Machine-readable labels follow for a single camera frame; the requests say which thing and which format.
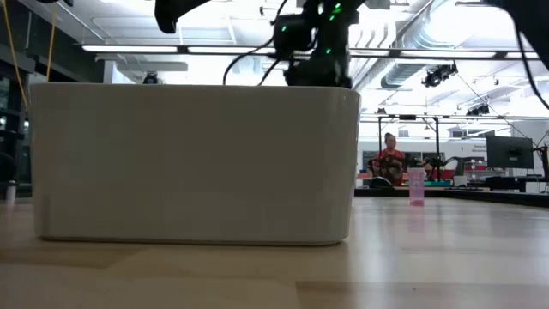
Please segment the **ceiling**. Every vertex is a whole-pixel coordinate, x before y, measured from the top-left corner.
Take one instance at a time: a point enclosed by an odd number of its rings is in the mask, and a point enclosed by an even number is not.
[[[19,0],[46,20],[51,19],[54,4]],[[427,0],[393,0],[390,11],[362,8],[360,24],[350,29],[353,47],[391,47],[463,49],[516,49],[513,23],[509,16],[495,8],[457,7],[455,0],[435,0],[439,7],[419,15],[411,26],[402,27],[428,2]],[[75,0],[75,7],[58,4],[58,27],[82,44],[135,45],[261,45],[272,35],[269,22],[281,0],[210,1],[182,17],[178,32],[164,34],[153,17],[154,1],[149,0]],[[263,6],[264,16],[260,14]],[[283,14],[299,12],[295,0],[288,1]],[[409,45],[411,41],[422,45]],[[161,71],[166,83],[220,84],[228,56],[126,55],[115,58],[118,68],[129,78],[139,81],[146,64],[172,67]],[[265,57],[243,59],[228,77],[229,84],[257,84],[272,60]],[[350,74],[363,97],[365,112],[383,107],[391,113],[458,114],[487,100],[503,115],[549,116],[532,97],[521,62],[457,61],[459,76],[453,76],[437,88],[425,88],[421,80],[427,69],[437,63],[406,64],[398,88],[383,88],[380,82],[394,70],[399,61],[383,63],[376,59],[353,59]],[[547,89],[547,70],[532,62],[540,89]],[[283,65],[274,70],[266,85],[284,85]]]

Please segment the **workstation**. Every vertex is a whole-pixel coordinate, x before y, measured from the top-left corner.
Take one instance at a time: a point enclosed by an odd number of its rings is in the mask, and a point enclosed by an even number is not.
[[[549,307],[542,1],[0,4],[2,308]]]

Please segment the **air duct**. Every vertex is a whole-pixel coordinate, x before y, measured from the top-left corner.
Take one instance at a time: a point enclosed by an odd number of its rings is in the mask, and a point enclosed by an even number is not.
[[[453,49],[463,43],[473,33],[481,17],[477,9],[456,7],[457,0],[434,0],[412,26],[393,43],[394,48],[403,49]],[[398,60],[380,59],[372,65],[365,76],[355,82],[360,90],[373,82],[381,87],[398,89],[408,78],[429,65],[399,64]]]

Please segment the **red shirt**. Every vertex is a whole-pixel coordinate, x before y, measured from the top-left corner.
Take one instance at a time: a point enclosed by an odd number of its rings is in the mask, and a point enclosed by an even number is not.
[[[385,149],[384,151],[382,151],[381,153],[379,153],[377,156],[376,156],[376,159],[379,159],[381,160],[382,158],[386,157],[386,156],[393,156],[395,157],[396,159],[403,159],[404,160],[404,154],[396,149],[393,150],[393,154],[390,154],[389,151],[387,149]],[[374,166],[376,167],[379,167],[379,161],[374,161],[373,162]],[[400,174],[400,177],[395,177],[395,175],[393,174],[394,172],[397,172],[397,171],[392,171],[391,170],[394,169],[394,168],[389,168],[388,171],[382,171],[382,176],[384,176],[385,178],[387,178],[393,185],[402,185],[402,172],[400,170],[399,174]]]

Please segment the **metal pole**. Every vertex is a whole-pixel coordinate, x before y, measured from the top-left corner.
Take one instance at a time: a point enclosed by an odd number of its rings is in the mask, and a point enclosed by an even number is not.
[[[435,120],[435,135],[437,137],[437,162],[440,163],[440,135],[438,134],[438,118],[434,117],[433,120]],[[441,174],[440,174],[440,164],[437,164],[437,174],[438,174],[438,182],[440,182]]]
[[[381,154],[381,152],[383,151],[383,146],[382,146],[382,143],[381,143],[381,119],[383,117],[379,116],[379,118],[377,119],[377,122],[379,124],[379,153]]]

